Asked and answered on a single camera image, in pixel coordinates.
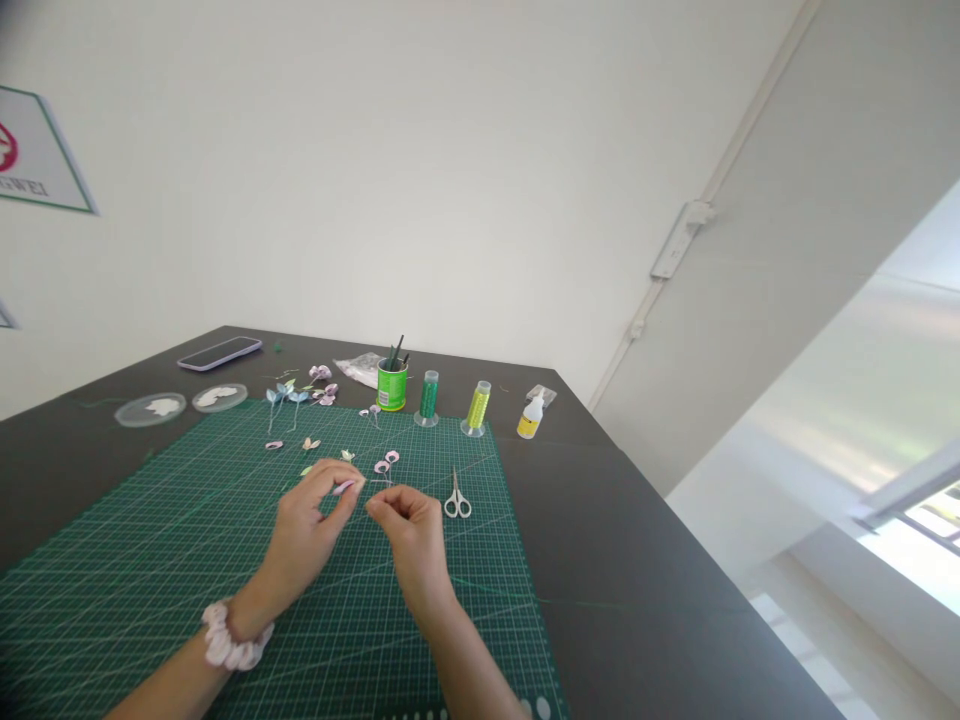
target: hand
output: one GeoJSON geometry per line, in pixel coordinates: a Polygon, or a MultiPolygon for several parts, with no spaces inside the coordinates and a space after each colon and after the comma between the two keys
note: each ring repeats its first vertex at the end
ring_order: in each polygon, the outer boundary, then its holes
{"type": "Polygon", "coordinates": [[[260,569],[230,602],[229,621],[242,642],[260,634],[312,583],[327,564],[366,479],[357,468],[324,459],[280,498],[277,524],[260,569]],[[334,485],[348,480],[340,502],[324,518],[318,506],[334,485]]]}
{"type": "Polygon", "coordinates": [[[390,540],[403,599],[423,630],[432,617],[457,606],[447,572],[440,501],[396,485],[370,498],[367,512],[390,540]]]}

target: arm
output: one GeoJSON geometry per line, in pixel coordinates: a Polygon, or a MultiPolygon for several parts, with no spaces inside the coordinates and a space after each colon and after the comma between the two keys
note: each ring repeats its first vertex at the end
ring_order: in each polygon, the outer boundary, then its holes
{"type": "Polygon", "coordinates": [[[447,573],[440,502],[406,485],[374,495],[367,512],[393,548],[407,608],[430,645],[456,720],[527,720],[483,639],[457,602],[447,573]]]}
{"type": "MultiPolygon", "coordinates": [[[[316,579],[357,506],[363,484],[363,475],[352,465],[321,460],[280,499],[277,524],[263,564],[228,603],[227,626],[234,642],[256,638],[316,579]],[[324,518],[317,509],[320,500],[335,484],[348,480],[354,485],[324,518]]],[[[231,675],[229,670],[207,663],[204,634],[201,631],[188,640],[107,717],[202,717],[231,675]]]]}

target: white bottle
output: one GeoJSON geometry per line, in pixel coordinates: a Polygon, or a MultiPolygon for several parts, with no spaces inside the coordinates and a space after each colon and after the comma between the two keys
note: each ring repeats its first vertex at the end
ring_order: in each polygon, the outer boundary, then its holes
{"type": "Polygon", "coordinates": [[[517,425],[517,435],[524,440],[529,440],[537,434],[541,419],[543,419],[543,388],[540,388],[540,394],[523,409],[520,424],[517,425]]]}

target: red circle symbol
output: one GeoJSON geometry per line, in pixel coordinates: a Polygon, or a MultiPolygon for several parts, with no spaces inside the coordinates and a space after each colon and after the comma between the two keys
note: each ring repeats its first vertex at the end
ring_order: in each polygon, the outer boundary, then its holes
{"type": "Polygon", "coordinates": [[[17,162],[17,139],[0,125],[0,172],[9,170],[17,162]]]}

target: smartphone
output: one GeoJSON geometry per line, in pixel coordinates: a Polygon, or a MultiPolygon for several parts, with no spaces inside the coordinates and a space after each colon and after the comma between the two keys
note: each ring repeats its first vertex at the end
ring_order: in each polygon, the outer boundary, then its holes
{"type": "Polygon", "coordinates": [[[254,338],[238,337],[227,340],[212,348],[201,350],[194,355],[177,360],[177,365],[187,370],[196,370],[197,372],[206,372],[212,370],[218,365],[230,362],[241,355],[252,353],[263,347],[263,343],[254,338]]]}

